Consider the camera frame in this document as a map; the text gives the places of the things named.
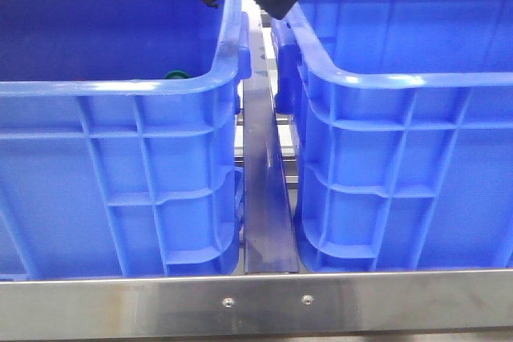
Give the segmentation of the right blue plastic crate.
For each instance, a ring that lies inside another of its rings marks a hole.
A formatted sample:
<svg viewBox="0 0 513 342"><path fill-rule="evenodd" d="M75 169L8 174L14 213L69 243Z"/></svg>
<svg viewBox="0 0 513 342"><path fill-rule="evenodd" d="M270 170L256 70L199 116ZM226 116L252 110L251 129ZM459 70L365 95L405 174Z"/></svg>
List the right blue plastic crate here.
<svg viewBox="0 0 513 342"><path fill-rule="evenodd" d="M272 36L310 271L512 265L512 0L299 0Z"/></svg>

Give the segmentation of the rail screw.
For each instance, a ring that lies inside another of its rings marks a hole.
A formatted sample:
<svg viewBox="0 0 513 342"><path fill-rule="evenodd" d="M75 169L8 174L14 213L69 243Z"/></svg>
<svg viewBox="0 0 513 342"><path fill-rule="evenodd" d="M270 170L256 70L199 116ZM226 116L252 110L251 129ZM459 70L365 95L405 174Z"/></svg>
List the rail screw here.
<svg viewBox="0 0 513 342"><path fill-rule="evenodd" d="M222 304L226 308L231 308L235 304L235 300L232 297L226 297L223 299Z"/></svg>
<svg viewBox="0 0 513 342"><path fill-rule="evenodd" d="M310 295L304 295L301 299L301 302L304 305L310 305L313 302L313 297Z"/></svg>

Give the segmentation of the steel divider rail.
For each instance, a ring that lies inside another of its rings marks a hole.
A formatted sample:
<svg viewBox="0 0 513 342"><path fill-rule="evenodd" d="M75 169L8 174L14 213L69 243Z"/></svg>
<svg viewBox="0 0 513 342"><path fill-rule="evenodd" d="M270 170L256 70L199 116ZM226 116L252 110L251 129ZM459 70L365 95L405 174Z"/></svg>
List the steel divider rail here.
<svg viewBox="0 0 513 342"><path fill-rule="evenodd" d="M252 76L243 85L244 271L300 271L286 186L260 7L243 1L248 15Z"/></svg>

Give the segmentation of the right rail screw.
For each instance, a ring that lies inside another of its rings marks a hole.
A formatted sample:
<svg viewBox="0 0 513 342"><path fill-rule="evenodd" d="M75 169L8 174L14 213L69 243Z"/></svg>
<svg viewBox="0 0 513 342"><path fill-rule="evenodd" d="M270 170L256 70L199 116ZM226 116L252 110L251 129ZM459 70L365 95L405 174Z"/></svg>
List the right rail screw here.
<svg viewBox="0 0 513 342"><path fill-rule="evenodd" d="M301 299L301 302L304 305L310 305L313 302L313 297L310 295L304 295Z"/></svg>

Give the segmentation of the left rail screw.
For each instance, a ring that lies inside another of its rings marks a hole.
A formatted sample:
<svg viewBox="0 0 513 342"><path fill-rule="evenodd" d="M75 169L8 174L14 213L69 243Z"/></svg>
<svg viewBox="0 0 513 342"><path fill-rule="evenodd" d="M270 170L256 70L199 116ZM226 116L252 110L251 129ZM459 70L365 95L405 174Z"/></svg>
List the left rail screw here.
<svg viewBox="0 0 513 342"><path fill-rule="evenodd" d="M223 299L222 304L226 308L231 308L235 304L235 300L232 297L226 297Z"/></svg>

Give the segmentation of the blue plastic crate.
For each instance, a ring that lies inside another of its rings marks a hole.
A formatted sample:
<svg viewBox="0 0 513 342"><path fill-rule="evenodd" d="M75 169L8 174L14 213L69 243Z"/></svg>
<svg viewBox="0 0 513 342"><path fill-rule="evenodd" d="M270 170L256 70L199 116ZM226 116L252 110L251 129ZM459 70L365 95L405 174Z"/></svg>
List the blue plastic crate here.
<svg viewBox="0 0 513 342"><path fill-rule="evenodd" d="M512 0L299 0L272 36L310 271L512 265Z"/></svg>
<svg viewBox="0 0 513 342"><path fill-rule="evenodd" d="M1 0L2 280L235 270L251 60L218 4Z"/></svg>

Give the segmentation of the left blue plastic crate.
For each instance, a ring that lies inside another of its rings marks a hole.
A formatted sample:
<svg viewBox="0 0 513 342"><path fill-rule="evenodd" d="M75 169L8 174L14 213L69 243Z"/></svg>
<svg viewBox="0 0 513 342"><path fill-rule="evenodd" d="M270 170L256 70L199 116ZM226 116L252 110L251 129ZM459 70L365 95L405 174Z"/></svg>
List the left blue plastic crate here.
<svg viewBox="0 0 513 342"><path fill-rule="evenodd" d="M1 0L2 280L235 270L251 60L218 4Z"/></svg>

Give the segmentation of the green push button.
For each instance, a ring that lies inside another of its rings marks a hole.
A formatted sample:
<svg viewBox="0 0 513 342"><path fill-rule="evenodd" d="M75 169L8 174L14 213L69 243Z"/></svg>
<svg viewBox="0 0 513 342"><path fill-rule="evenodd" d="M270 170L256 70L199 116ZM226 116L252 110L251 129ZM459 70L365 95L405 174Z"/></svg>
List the green push button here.
<svg viewBox="0 0 513 342"><path fill-rule="evenodd" d="M191 78L191 75L183 70L171 70L164 76L165 79L174 80L174 79L188 79Z"/></svg>

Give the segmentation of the steel front shelf rail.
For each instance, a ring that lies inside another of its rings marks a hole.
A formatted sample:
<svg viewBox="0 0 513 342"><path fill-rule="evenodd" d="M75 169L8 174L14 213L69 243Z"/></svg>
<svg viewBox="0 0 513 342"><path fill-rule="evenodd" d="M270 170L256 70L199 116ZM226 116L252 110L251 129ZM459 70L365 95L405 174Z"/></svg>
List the steel front shelf rail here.
<svg viewBox="0 0 513 342"><path fill-rule="evenodd" d="M313 297L304 305L304 295ZM223 299L232 297L231 308ZM512 329L509 270L4 282L3 340Z"/></svg>

